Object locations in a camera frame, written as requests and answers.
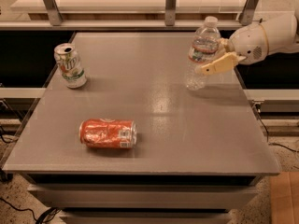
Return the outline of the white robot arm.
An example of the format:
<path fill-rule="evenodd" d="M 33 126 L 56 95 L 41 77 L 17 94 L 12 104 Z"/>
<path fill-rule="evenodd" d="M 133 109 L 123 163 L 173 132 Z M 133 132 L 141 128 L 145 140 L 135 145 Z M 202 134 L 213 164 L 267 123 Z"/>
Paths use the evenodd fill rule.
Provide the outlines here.
<path fill-rule="evenodd" d="M 194 71 L 205 77 L 224 73 L 238 64 L 251 65 L 275 53 L 298 51 L 298 17 L 286 13 L 268 21 L 254 22 L 221 38 L 216 57 L 198 64 Z"/>

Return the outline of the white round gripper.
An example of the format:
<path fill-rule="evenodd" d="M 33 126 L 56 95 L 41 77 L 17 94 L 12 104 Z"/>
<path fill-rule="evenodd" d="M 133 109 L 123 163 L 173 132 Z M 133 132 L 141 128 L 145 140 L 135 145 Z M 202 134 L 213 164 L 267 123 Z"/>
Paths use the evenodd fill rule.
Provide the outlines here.
<path fill-rule="evenodd" d="M 218 40 L 219 59 L 202 66 L 194 71 L 198 75 L 212 76 L 234 69 L 239 63 L 251 65 L 261 62 L 268 55 L 268 41 L 261 24 L 251 24 L 236 30 L 229 39 Z"/>

